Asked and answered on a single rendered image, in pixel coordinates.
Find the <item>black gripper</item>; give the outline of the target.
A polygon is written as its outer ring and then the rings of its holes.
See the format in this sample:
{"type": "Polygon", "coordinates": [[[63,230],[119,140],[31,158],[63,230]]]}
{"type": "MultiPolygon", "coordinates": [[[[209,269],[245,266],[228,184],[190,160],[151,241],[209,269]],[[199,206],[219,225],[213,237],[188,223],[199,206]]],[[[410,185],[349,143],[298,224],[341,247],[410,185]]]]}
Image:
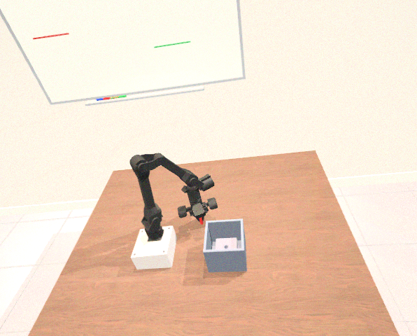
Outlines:
{"type": "MultiPolygon", "coordinates": [[[[189,199],[190,203],[193,203],[193,204],[196,204],[197,201],[199,201],[199,200],[202,202],[201,195],[198,198],[196,198],[196,199],[189,199]]],[[[214,197],[213,198],[210,198],[210,199],[207,199],[207,201],[208,201],[207,203],[205,203],[205,202],[202,202],[202,203],[204,205],[206,204],[207,207],[209,207],[211,210],[218,208],[217,202],[216,202],[216,200],[215,200],[214,197]]],[[[187,212],[190,213],[190,216],[194,216],[195,217],[194,212],[192,212],[192,210],[191,210],[191,206],[189,206],[188,208],[186,208],[185,205],[178,207],[178,215],[179,215],[179,218],[186,217],[187,216],[187,212]]]]}

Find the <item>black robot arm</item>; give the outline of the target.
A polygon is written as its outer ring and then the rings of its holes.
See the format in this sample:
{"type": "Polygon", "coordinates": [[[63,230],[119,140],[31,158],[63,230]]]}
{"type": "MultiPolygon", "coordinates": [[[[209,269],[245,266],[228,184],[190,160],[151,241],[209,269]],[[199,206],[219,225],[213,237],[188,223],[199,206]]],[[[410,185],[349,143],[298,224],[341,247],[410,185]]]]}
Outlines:
{"type": "MultiPolygon", "coordinates": [[[[142,223],[148,235],[148,242],[160,241],[164,234],[164,229],[160,225],[162,221],[162,210],[155,203],[153,192],[150,186],[150,170],[154,170],[158,166],[163,166],[175,175],[177,175],[187,186],[182,187],[182,191],[188,194],[189,199],[196,199],[200,196],[199,190],[203,192],[212,188],[215,184],[209,174],[198,178],[190,170],[179,167],[171,160],[167,159],[161,153],[135,155],[130,160],[130,165],[136,174],[141,193],[144,201],[144,217],[142,223]]],[[[191,210],[194,212],[196,219],[204,217],[208,207],[200,200],[196,204],[191,203],[191,210]]]]}

